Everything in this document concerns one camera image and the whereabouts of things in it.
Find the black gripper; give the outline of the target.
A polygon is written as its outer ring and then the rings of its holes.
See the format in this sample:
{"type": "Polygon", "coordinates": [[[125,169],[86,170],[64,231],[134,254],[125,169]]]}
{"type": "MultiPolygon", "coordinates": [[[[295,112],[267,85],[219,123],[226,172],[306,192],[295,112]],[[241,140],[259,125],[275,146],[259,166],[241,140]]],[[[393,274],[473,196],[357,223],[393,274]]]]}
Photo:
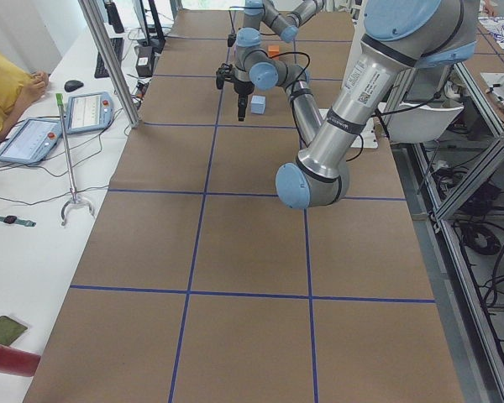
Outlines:
{"type": "Polygon", "coordinates": [[[234,90],[238,96],[238,121],[243,122],[246,118],[249,95],[255,90],[255,85],[252,81],[240,80],[237,76],[234,77],[234,90]]]}

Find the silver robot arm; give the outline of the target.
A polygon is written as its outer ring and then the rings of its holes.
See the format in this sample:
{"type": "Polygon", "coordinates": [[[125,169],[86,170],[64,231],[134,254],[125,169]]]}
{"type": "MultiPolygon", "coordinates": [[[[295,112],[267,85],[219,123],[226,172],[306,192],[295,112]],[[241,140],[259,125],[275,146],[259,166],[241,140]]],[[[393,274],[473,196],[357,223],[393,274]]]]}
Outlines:
{"type": "Polygon", "coordinates": [[[303,67],[271,59],[260,46],[260,26],[289,43],[323,9],[323,2],[305,1],[286,15],[271,1],[246,2],[231,74],[263,91],[282,88],[305,144],[294,162],[277,171],[281,201],[303,210],[344,196],[349,187],[346,152],[396,76],[409,68],[468,60],[475,52],[479,7],[477,1],[369,1],[362,13],[361,53],[338,98],[322,115],[303,67]]]}
{"type": "Polygon", "coordinates": [[[264,24],[283,42],[292,42],[299,28],[310,18],[320,13],[324,8],[324,1],[307,0],[287,14],[282,14],[272,1],[245,1],[244,6],[231,6],[229,18],[231,32],[228,35],[227,45],[229,48],[250,47],[261,44],[260,27],[264,24]],[[232,12],[243,12],[243,27],[237,30],[234,27],[232,12]]]}

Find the person's clasped hands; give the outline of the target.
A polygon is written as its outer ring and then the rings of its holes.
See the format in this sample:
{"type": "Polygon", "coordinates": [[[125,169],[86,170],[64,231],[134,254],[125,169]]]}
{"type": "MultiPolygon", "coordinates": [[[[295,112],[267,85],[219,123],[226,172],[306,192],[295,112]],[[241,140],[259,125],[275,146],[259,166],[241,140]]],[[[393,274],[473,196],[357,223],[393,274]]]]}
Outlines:
{"type": "Polygon", "coordinates": [[[29,95],[33,100],[40,99],[49,85],[49,75],[44,71],[37,71],[32,75],[31,82],[27,85],[29,95]]]}

